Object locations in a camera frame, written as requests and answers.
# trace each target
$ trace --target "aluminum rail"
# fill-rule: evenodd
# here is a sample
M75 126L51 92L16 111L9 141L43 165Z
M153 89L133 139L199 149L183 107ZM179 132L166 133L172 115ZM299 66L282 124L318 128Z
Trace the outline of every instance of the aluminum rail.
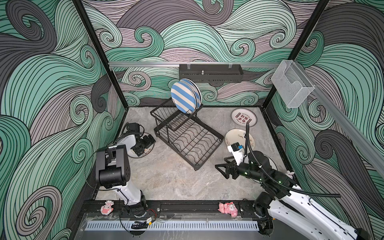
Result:
M112 61L111 68L178 68L180 64L240 64L242 68L277 68L280 63L272 62L159 62L159 61Z
M307 86L312 86L313 79L303 68L297 68L295 71L299 78ZM377 170L384 178L384 157L376 147L367 139L366 136L355 126L355 124L332 102L328 95L320 86L314 86L312 93L322 103L324 108L333 117L333 119L341 126L344 132L351 139L353 144L359 149L360 153L367 161Z

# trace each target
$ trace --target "clear plastic box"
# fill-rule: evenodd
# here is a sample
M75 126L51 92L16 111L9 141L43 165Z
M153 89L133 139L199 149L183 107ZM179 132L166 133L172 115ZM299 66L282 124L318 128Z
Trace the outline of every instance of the clear plastic box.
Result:
M283 60L271 79L287 108L298 108L314 90L304 68L293 60Z

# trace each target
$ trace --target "plate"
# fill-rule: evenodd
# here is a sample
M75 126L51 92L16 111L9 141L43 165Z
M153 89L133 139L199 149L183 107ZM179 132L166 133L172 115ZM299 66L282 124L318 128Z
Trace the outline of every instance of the plate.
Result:
M141 157L144 157L144 156L146 156L148 153L150 153L154 147L155 147L155 143L152 144L151 146L149 146L149 148L144 149L144 153L141 154L140 157L137 156L137 154L136 154L132 149L129 149L129 150L127 151L127 153L128 153L128 157L131 157L131 158L141 158Z
M190 83L196 88L196 90L197 90L197 94L196 94L196 95L199 95L199 98L200 98L200 105L201 105L201 102L202 102L203 98L202 98L202 96L201 96L201 92L200 92L199 87L198 87L192 80L190 80L190 79L188 79L188 78L182 78L182 79L184 79L184 80L190 82Z
M233 110L231 113L231 118L233 122L242 127L245 127L247 122L249 122L250 127L257 123L256 115L245 108L237 108Z
M172 85L170 94L176 107L183 113L192 113L196 108L196 95L184 82L177 82Z
M191 80L189 80L187 78L180 79L180 82L186 83L192 89L192 91L195 93L196 102L197 102L196 109L199 108L201 105L201 94L200 94L199 88L196 86L196 84L194 82L192 82Z
M249 134L249 141L251 143L251 147L254 150L255 149L255 141L251 134ZM242 129L232 129L227 132L225 135L225 143L227 146L232 145L234 143L239 143L240 145L243 145L245 147L245 131Z

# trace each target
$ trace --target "black metal shelf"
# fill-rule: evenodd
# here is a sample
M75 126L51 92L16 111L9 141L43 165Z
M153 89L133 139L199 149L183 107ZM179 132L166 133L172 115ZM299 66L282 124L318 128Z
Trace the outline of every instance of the black metal shelf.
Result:
M178 109L174 112L172 110L168 112L170 108L166 105L168 102L169 100L151 111L151 115L156 120L155 135L177 152L195 170L199 170L220 146L224 137L197 118L196 113L202 107L193 114L184 114ZM159 113L167 113L164 114L167 117L159 118Z
M172 131L176 131L202 108L203 104L191 114L183 113L176 108L172 98L169 98L153 109L151 115L159 122L167 124Z

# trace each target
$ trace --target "blue striped plate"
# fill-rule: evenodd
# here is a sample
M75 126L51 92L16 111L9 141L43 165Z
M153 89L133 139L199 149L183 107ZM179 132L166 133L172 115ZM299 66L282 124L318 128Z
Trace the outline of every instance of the blue striped plate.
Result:
M197 102L196 109L198 109L201 105L201 95L200 95L199 88L196 86L196 84L194 82L192 82L191 80L189 80L187 78L180 79L180 82L186 83L192 89L192 91L195 93L196 102Z
M170 95L178 110L183 113L192 113L196 108L196 95L184 82L177 82L172 85Z

